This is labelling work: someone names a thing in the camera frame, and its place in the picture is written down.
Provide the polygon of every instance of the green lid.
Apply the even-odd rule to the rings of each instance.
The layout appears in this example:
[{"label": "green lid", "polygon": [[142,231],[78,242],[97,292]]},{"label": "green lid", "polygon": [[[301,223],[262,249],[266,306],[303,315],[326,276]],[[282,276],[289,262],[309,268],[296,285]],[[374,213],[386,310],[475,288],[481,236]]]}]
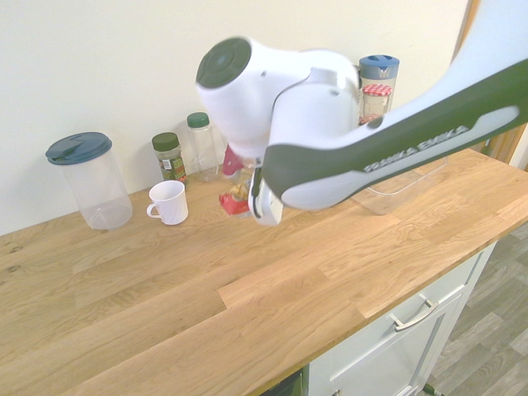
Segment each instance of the green lid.
[{"label": "green lid", "polygon": [[206,113],[192,113],[187,116],[187,125],[190,128],[203,128],[209,125],[209,117]]},{"label": "green lid", "polygon": [[162,134],[157,134],[152,138],[152,146],[156,151],[169,151],[175,149],[180,145],[178,137],[173,132],[164,132]]}]

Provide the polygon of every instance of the white mug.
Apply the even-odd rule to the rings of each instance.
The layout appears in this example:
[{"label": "white mug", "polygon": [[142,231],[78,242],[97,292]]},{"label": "white mug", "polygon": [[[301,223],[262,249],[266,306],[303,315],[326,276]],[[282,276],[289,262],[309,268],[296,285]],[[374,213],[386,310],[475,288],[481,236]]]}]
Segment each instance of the white mug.
[{"label": "white mug", "polygon": [[[179,224],[189,215],[185,185],[181,181],[162,181],[150,189],[148,196],[153,203],[148,206],[147,215],[161,219],[166,225]],[[154,208],[158,214],[152,214]]]}]

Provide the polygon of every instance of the silver handle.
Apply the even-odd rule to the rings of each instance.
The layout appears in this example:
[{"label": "silver handle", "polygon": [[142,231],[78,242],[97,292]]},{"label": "silver handle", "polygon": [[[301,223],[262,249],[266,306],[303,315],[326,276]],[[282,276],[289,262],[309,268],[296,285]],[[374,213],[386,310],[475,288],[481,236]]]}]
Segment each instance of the silver handle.
[{"label": "silver handle", "polygon": [[423,319],[427,318],[429,315],[431,315],[435,309],[438,307],[438,301],[430,301],[429,299],[426,299],[426,305],[429,307],[428,310],[424,311],[420,315],[416,316],[413,320],[409,320],[407,323],[402,323],[398,318],[394,318],[394,323],[396,323],[396,328],[394,329],[396,332],[401,332],[402,330],[405,330],[407,328],[411,328],[415,324],[420,323]]}]

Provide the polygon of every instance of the white cabinet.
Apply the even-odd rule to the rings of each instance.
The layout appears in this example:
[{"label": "white cabinet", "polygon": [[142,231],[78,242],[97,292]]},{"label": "white cabinet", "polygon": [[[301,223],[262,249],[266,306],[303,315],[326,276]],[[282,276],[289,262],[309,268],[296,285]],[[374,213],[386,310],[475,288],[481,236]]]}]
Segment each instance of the white cabinet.
[{"label": "white cabinet", "polygon": [[417,394],[492,250],[471,257],[310,363],[309,396]]}]

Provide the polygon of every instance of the gray floor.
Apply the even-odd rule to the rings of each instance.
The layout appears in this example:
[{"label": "gray floor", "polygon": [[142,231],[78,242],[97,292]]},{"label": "gray floor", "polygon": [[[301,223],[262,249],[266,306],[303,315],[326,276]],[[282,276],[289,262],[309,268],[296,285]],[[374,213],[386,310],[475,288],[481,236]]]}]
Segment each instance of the gray floor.
[{"label": "gray floor", "polygon": [[498,242],[429,383],[445,396],[528,396],[528,224]]}]

